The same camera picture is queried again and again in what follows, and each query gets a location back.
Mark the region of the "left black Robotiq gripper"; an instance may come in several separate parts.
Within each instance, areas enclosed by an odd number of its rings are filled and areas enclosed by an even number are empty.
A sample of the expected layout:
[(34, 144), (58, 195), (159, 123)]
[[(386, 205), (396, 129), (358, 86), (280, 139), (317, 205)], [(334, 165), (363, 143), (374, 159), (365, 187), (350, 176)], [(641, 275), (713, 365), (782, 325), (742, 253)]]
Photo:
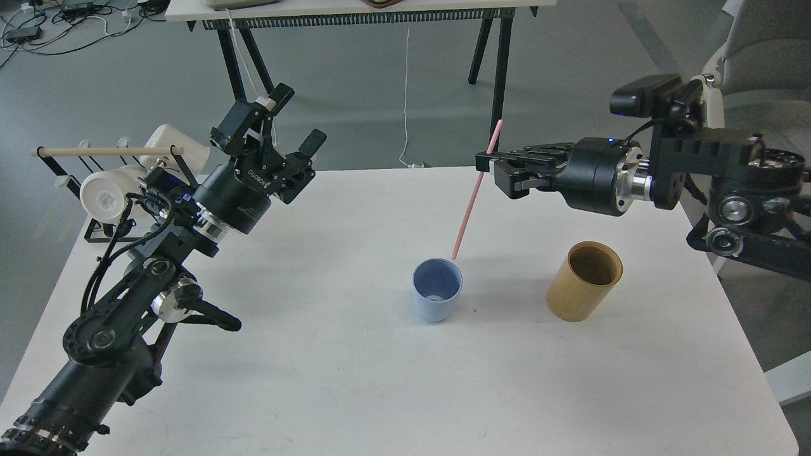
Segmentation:
[(313, 162), (327, 135), (313, 129), (298, 150), (286, 156), (272, 146), (273, 120), (295, 90), (278, 84), (267, 96), (248, 102), (239, 98), (220, 124), (212, 128), (210, 143), (229, 156), (193, 195), (201, 210), (218, 223), (249, 234), (278, 199), (290, 204), (315, 179)]

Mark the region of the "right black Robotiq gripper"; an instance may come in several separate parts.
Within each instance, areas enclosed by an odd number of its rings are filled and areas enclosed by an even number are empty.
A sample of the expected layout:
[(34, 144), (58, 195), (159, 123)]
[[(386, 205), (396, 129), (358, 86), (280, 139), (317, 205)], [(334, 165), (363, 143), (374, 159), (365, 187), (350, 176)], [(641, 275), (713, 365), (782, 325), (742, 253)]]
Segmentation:
[(481, 152), (475, 170), (492, 171), (496, 187), (511, 200), (531, 190), (558, 191), (576, 210), (619, 217), (632, 204), (631, 180), (644, 153), (637, 141), (586, 137), (572, 142)]

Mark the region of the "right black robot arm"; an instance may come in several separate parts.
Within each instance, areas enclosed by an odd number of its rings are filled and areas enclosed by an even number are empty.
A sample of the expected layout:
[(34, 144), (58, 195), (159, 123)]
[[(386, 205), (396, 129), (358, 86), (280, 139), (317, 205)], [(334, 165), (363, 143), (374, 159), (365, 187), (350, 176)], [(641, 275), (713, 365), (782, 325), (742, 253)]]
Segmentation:
[(652, 75), (615, 90), (614, 115), (646, 119), (651, 149), (634, 137), (478, 153), (476, 170), (492, 172), (512, 200), (533, 189), (560, 193), (576, 210), (619, 217), (634, 200), (672, 210), (687, 189), (705, 206), (687, 234), (691, 248), (805, 281), (810, 277), (809, 216), (801, 193), (809, 169), (800, 154), (768, 148), (758, 134), (706, 126), (702, 84)]

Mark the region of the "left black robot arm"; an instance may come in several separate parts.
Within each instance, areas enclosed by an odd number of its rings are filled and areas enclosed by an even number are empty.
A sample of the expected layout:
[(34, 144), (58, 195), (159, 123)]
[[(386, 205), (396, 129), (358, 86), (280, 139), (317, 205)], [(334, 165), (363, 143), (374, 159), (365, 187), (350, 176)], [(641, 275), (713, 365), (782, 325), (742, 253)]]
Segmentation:
[(154, 164), (125, 194), (156, 223), (145, 236), (117, 248), (116, 232), (85, 288), (79, 316), (63, 335), (68, 361), (26, 413), (2, 435), (3, 455), (75, 455), (103, 424), (113, 404), (132, 405), (162, 383), (162, 357), (178, 324), (226, 331), (241, 321), (203, 297), (183, 263), (197, 251), (214, 257), (232, 230), (248, 234), (277, 198), (290, 204), (313, 178), (313, 157), (326, 141), (313, 130), (298, 149), (281, 155), (272, 143), (275, 116), (295, 95), (278, 84), (268, 96), (237, 100), (210, 141), (229, 161), (197, 182), (170, 147), (181, 176)]

